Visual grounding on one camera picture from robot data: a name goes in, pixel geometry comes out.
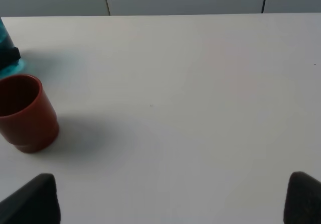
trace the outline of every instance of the red cup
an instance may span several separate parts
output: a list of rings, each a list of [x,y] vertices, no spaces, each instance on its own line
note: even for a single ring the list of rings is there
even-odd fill
[[[24,153],[40,151],[59,132],[57,116],[39,79],[14,75],[0,80],[0,133]]]

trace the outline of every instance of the black object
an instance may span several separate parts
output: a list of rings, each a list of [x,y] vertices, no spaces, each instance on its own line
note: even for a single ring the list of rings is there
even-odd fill
[[[284,224],[321,223],[321,183],[304,172],[294,172],[289,181]]]
[[[0,50],[0,71],[10,65],[17,65],[21,58],[17,47],[6,48]]]
[[[40,174],[0,202],[0,224],[59,224],[55,177]]]

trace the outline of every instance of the teal bottle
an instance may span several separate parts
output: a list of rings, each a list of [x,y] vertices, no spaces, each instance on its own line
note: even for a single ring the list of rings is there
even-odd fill
[[[6,54],[15,46],[8,34],[2,20],[0,19],[0,54]],[[4,78],[22,71],[24,62],[22,59],[12,60],[9,62],[0,62],[0,78]]]

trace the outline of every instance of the table surface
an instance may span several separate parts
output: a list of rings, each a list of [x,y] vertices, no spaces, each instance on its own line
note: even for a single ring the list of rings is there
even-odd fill
[[[5,18],[61,126],[0,138],[0,199],[56,177],[62,223],[282,223],[321,179],[321,14]]]

